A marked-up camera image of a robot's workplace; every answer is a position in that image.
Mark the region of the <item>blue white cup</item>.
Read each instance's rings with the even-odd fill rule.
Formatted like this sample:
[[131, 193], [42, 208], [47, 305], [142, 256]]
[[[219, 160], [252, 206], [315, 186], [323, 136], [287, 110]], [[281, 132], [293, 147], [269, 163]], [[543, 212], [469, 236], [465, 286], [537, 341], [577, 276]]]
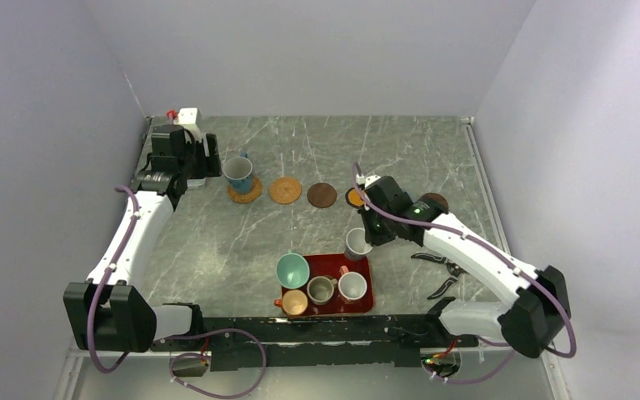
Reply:
[[236, 157], [229, 158], [222, 165], [222, 175], [236, 192], [249, 193], [254, 178], [253, 163], [248, 155], [242, 152]]

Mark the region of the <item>black orange smiley coaster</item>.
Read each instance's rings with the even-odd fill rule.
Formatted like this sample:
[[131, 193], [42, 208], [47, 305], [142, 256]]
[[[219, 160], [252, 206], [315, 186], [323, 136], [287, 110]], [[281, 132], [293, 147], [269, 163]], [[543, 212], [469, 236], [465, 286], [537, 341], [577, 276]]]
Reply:
[[346, 191], [344, 198], [347, 205], [355, 209], [361, 208], [364, 204], [358, 192], [353, 188], [350, 188]]

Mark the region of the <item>woven rattan coaster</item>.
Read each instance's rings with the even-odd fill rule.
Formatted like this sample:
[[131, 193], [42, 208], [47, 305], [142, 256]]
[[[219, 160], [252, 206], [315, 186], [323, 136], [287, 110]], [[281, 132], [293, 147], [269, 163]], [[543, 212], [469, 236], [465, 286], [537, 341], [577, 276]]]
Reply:
[[252, 188], [249, 193], [241, 194], [236, 192], [231, 185], [227, 186], [227, 195], [234, 203], [244, 204], [251, 203], [259, 198], [263, 192], [263, 184], [258, 177], [252, 180]]
[[276, 179], [269, 188], [270, 198], [282, 205], [294, 203], [302, 192], [302, 184], [295, 177], [289, 176]]

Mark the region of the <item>brown wooden coaster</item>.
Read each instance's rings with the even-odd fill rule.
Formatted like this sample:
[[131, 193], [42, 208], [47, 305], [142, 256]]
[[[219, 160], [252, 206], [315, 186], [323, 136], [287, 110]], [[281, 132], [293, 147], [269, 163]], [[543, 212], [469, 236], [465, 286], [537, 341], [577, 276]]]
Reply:
[[429, 199], [430, 199], [431, 201], [433, 201], [434, 203], [439, 204], [439, 205], [440, 205], [440, 207], [441, 207], [441, 209], [442, 209], [444, 212], [446, 212], [446, 213], [447, 213], [447, 212], [449, 211], [448, 201], [447, 201], [447, 199], [446, 199], [444, 196], [442, 196], [442, 195], [440, 195], [440, 194], [438, 194], [438, 193], [435, 193], [435, 192], [428, 192], [428, 193], [425, 193], [425, 194], [424, 194], [424, 197], [425, 197], [425, 198], [429, 198]]

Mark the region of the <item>small white cup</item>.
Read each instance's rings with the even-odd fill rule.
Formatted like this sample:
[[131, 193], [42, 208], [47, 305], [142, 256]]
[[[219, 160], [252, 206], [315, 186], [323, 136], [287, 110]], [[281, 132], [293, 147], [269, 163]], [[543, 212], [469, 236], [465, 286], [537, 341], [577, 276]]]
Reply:
[[366, 231], [362, 227], [351, 229], [345, 238], [344, 257], [350, 261], [359, 261], [365, 258], [373, 246], [366, 241]]

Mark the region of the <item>dark wooden coaster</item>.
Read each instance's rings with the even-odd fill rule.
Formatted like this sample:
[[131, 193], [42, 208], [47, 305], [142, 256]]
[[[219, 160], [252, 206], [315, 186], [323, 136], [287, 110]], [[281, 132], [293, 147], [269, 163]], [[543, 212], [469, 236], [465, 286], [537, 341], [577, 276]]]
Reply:
[[328, 208], [337, 200], [337, 190], [326, 182], [317, 182], [307, 190], [307, 200], [315, 208]]

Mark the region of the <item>red white cup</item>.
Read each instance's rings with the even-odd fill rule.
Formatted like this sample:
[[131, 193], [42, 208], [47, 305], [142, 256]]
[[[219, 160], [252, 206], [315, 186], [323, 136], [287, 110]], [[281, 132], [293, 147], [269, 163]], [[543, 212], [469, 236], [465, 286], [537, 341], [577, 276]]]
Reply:
[[366, 278], [359, 272], [350, 271], [347, 266], [341, 266], [339, 272], [337, 289], [342, 300], [345, 303], [355, 303], [361, 300], [368, 292]]

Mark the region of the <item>teal green cup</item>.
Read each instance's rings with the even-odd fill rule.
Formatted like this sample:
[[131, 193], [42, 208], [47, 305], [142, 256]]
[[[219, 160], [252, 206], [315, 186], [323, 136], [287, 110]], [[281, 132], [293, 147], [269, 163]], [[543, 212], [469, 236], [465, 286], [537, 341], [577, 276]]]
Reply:
[[295, 252], [281, 256], [276, 265], [277, 280], [283, 288], [298, 289], [310, 279], [310, 267], [307, 259]]

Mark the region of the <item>orange cup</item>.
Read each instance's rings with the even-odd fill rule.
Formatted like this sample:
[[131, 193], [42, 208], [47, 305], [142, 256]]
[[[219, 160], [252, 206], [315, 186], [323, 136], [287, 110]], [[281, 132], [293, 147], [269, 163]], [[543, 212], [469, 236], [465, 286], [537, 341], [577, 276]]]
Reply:
[[302, 316], [308, 309], [307, 295], [297, 289], [286, 291], [280, 298], [273, 301], [273, 305], [281, 308], [283, 313], [295, 318]]

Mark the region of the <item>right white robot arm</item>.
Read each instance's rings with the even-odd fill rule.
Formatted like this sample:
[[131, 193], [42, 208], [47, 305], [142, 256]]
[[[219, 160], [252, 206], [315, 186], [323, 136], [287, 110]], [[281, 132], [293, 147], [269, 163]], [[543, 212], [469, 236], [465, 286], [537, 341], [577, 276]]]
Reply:
[[565, 277], [553, 266], [538, 269], [492, 245], [461, 222], [431, 193], [412, 199], [390, 176], [352, 172], [362, 199], [358, 212], [365, 240], [379, 247], [400, 238], [456, 263], [497, 296], [496, 302], [448, 301], [426, 323], [429, 341], [445, 346], [456, 336], [500, 339], [517, 353], [547, 351], [572, 358], [577, 339]]

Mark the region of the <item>olive green cup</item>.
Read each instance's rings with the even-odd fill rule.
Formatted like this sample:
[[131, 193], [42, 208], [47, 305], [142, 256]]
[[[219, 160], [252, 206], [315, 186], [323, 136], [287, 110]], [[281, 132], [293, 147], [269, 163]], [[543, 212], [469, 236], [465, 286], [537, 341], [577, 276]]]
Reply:
[[307, 297], [309, 301], [314, 305], [325, 305], [332, 300], [337, 285], [338, 280], [334, 277], [313, 277], [307, 283]]

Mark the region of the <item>clear plastic screw box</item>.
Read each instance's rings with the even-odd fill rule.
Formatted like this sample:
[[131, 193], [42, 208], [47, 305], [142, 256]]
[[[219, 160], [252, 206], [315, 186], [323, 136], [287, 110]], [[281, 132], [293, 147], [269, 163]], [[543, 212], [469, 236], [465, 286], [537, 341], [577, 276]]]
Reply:
[[207, 184], [206, 178], [190, 178], [187, 180], [188, 189], [204, 188]]

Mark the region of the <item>red serving tray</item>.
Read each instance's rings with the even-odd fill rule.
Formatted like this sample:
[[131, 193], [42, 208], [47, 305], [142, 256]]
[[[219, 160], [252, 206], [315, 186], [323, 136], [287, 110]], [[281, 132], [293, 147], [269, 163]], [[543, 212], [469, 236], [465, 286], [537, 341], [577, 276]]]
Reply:
[[[374, 306], [372, 279], [370, 273], [370, 267], [368, 260], [363, 258], [359, 261], [350, 261], [342, 254], [323, 254], [323, 255], [310, 255], [304, 256], [310, 267], [310, 279], [316, 276], [329, 276], [336, 278], [337, 281], [340, 278], [339, 269], [341, 266], [347, 266], [350, 271], [354, 271], [362, 274], [367, 281], [368, 290], [367, 294], [359, 301], [353, 303], [346, 303], [340, 296], [338, 291], [338, 285], [335, 289], [332, 300], [322, 306], [312, 304], [309, 299], [307, 311], [300, 317], [317, 317], [317, 316], [336, 316], [336, 315], [351, 315], [367, 313], [372, 310]], [[308, 282], [297, 290], [303, 291], [306, 295], [306, 287]], [[281, 286], [281, 296], [288, 290]]]

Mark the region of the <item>black pliers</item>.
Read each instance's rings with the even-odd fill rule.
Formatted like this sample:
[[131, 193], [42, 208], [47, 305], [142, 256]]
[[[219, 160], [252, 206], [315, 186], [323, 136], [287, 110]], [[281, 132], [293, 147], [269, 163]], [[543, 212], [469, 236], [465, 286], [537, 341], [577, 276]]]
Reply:
[[428, 252], [415, 252], [410, 256], [410, 258], [436, 264], [442, 270], [444, 280], [437, 289], [427, 296], [427, 300], [438, 300], [443, 297], [448, 290], [458, 282], [459, 278], [468, 274], [462, 267], [445, 256], [431, 254]]

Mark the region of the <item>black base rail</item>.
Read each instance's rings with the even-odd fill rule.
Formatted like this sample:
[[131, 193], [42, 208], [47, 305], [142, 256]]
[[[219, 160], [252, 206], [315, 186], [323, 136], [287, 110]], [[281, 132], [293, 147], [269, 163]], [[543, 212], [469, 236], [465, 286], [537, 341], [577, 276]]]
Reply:
[[204, 317], [186, 339], [160, 339], [154, 352], [211, 356], [214, 372], [240, 368], [388, 363], [413, 368], [430, 353], [474, 348], [473, 336], [454, 337], [436, 313], [341, 317]]

